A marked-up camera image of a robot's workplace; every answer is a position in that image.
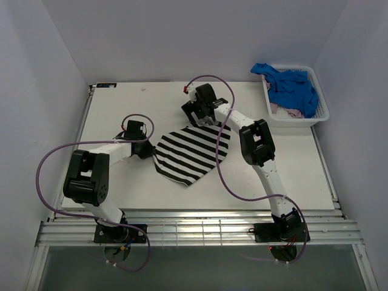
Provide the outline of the black white striped tank top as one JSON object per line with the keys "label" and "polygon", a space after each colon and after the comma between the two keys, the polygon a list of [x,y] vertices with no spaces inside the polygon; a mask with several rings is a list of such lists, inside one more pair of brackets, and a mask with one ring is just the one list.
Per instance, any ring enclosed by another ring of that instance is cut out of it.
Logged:
{"label": "black white striped tank top", "polygon": [[225,126],[217,140],[220,127],[185,127],[162,135],[153,154],[156,171],[186,187],[196,183],[228,154],[231,128]]}

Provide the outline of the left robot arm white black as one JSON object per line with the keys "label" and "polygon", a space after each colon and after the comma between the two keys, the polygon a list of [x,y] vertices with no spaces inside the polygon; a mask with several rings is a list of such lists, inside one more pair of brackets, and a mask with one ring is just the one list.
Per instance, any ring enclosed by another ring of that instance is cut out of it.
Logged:
{"label": "left robot arm white black", "polygon": [[152,156],[154,146],[147,139],[146,125],[141,121],[127,122],[111,144],[92,150],[75,150],[63,185],[63,194],[89,210],[103,234],[114,242],[129,235],[125,214],[108,198],[110,168],[134,155],[140,159]]}

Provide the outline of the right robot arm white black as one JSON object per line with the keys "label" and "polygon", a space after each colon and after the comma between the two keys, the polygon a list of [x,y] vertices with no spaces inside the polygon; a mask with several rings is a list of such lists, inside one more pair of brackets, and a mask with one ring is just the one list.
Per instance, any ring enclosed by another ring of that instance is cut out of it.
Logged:
{"label": "right robot arm white black", "polygon": [[181,106],[191,122],[230,127],[239,136],[241,154],[252,166],[265,190],[264,199],[270,203],[272,222],[256,223],[249,230],[255,241],[289,244],[309,241],[306,220],[299,207],[288,198],[275,163],[275,143],[263,120],[253,120],[233,109],[224,98],[217,98],[213,87],[204,84],[194,89],[185,86],[189,101]]}

